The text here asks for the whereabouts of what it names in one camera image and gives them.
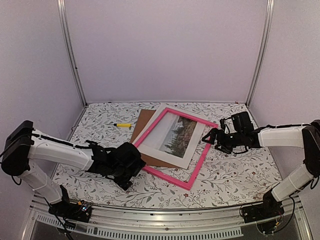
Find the brown frame backing board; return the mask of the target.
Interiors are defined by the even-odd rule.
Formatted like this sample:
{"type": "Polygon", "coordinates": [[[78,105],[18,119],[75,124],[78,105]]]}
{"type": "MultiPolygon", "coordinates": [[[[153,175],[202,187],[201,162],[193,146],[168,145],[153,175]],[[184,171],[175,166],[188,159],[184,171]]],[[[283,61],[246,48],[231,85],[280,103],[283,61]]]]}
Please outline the brown frame backing board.
{"type": "MultiPolygon", "coordinates": [[[[154,115],[154,113],[155,113],[155,110],[142,109],[140,111],[137,122],[135,124],[134,129],[133,129],[130,143],[133,143],[133,141],[141,133],[143,128],[146,126],[146,124],[149,122],[151,117],[154,115]]],[[[147,166],[164,167],[164,168],[176,168],[177,167],[177,166],[172,165],[170,163],[167,163],[167,162],[161,161],[159,159],[153,158],[151,156],[145,155],[143,153],[141,154],[141,159],[144,162],[146,162],[147,166]]]]}

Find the yellow handled screwdriver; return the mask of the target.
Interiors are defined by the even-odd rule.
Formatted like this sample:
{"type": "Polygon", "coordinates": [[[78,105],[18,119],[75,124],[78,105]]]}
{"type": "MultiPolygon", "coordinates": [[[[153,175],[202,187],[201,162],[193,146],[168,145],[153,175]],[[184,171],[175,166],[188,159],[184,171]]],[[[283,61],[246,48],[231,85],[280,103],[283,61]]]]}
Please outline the yellow handled screwdriver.
{"type": "Polygon", "coordinates": [[[131,128],[131,123],[109,123],[107,124],[108,127],[116,127],[116,128],[131,128]]]}

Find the pink picture frame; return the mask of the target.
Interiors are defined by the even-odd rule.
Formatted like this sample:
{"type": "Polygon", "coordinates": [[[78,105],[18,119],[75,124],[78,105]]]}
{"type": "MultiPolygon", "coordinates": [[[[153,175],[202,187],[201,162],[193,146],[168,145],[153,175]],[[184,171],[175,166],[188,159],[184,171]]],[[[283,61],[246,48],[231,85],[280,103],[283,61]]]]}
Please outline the pink picture frame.
{"type": "MultiPolygon", "coordinates": [[[[208,118],[206,121],[203,121],[203,123],[206,125],[206,127],[202,133],[201,138],[211,128],[218,127],[216,123],[210,121],[208,118]]],[[[170,168],[170,167],[157,167],[157,166],[146,165],[144,167],[144,170],[147,173],[153,175],[154,177],[162,179],[168,183],[171,183],[185,190],[190,190],[200,172],[200,169],[210,149],[210,145],[208,143],[201,143],[201,138],[193,154],[193,157],[191,159],[191,162],[188,168],[184,169],[179,167],[170,168]]]]}

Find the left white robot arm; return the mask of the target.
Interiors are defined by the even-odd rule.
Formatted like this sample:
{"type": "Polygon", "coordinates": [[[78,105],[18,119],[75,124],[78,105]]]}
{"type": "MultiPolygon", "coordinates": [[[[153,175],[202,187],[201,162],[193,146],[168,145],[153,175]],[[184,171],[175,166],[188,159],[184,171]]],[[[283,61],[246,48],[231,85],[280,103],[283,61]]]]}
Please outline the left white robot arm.
{"type": "Polygon", "coordinates": [[[1,153],[1,169],[9,176],[18,177],[41,194],[63,217],[74,213],[75,204],[67,190],[54,183],[36,164],[37,160],[64,164],[82,171],[111,179],[127,190],[146,163],[131,143],[119,147],[103,147],[88,140],[77,145],[36,130],[33,122],[25,120],[6,139],[1,153]]]}

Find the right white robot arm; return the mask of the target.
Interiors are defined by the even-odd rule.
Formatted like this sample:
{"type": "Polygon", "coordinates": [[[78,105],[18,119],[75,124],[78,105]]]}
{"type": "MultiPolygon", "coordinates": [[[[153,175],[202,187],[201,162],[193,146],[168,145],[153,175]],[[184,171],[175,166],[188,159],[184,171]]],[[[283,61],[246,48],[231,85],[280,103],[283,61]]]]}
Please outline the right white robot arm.
{"type": "Polygon", "coordinates": [[[320,121],[311,123],[266,125],[254,128],[249,113],[246,111],[220,120],[220,128],[212,128],[201,140],[214,145],[215,149],[225,154],[234,153],[234,148],[249,149],[269,147],[293,147],[304,150],[302,164],[284,180],[263,195],[263,203],[258,213],[262,218],[269,218],[278,210],[278,204],[291,194],[300,192],[307,185],[313,189],[320,180],[320,121]]]}

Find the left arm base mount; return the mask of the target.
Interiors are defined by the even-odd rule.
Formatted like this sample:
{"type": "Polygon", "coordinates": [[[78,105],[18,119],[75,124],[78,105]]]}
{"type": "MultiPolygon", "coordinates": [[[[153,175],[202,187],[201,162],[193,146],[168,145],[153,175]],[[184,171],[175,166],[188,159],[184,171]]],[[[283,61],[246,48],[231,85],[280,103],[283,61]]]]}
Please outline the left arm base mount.
{"type": "Polygon", "coordinates": [[[84,200],[78,203],[62,200],[55,204],[49,204],[48,212],[64,219],[88,223],[92,215],[92,205],[84,200]]]}

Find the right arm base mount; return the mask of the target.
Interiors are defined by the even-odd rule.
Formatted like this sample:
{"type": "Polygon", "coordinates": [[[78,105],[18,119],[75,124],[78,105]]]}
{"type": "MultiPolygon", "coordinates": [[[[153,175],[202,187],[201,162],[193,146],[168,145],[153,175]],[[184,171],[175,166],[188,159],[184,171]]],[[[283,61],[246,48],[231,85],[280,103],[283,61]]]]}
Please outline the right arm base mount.
{"type": "Polygon", "coordinates": [[[273,235],[283,221],[284,208],[282,204],[276,204],[271,208],[263,203],[242,204],[239,215],[245,223],[255,223],[257,230],[263,235],[273,235]]]}

